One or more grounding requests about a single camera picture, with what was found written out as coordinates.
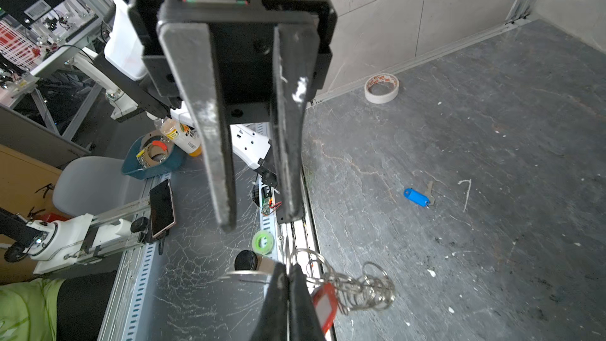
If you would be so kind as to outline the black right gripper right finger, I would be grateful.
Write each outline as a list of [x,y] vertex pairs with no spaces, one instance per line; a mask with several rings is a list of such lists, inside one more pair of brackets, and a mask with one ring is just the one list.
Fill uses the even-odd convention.
[[288,326],[290,341],[325,341],[300,265],[294,265],[289,275]]

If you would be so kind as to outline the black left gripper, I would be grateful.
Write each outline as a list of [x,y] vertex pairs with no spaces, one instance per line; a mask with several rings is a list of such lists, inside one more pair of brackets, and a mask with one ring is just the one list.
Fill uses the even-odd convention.
[[[338,15],[331,0],[129,0],[127,14],[143,46],[150,93],[172,109],[184,101],[201,136],[219,227],[233,230],[237,222],[225,104],[231,123],[265,122],[272,100],[278,221],[301,219],[302,130],[307,102],[322,90],[332,60]],[[298,20],[313,25],[280,24]]]

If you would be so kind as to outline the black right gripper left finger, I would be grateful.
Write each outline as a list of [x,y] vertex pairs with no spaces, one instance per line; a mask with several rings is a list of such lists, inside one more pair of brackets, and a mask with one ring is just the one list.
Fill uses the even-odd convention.
[[289,278],[287,267],[278,263],[271,275],[269,288],[250,341],[287,340]]

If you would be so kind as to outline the red plastic key tag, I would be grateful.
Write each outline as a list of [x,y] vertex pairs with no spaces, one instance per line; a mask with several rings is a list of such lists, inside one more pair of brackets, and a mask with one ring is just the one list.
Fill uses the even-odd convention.
[[339,309],[336,288],[325,283],[312,293],[312,304],[316,311],[322,332],[326,334],[331,328]]

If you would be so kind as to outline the blue plastic key tag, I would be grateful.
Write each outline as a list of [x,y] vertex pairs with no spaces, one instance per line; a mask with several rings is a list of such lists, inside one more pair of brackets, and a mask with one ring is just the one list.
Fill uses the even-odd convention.
[[403,191],[403,195],[406,199],[423,208],[428,208],[431,205],[431,200],[426,195],[416,191],[415,189],[405,189]]

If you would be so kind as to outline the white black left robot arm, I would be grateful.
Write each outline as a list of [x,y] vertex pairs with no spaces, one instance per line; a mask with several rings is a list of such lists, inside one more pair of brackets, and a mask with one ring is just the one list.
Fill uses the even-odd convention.
[[331,0],[123,0],[155,93],[127,94],[146,111],[186,107],[202,139],[217,223],[236,225],[231,125],[271,126],[269,167],[281,224],[303,216],[305,111],[324,86],[338,15]]

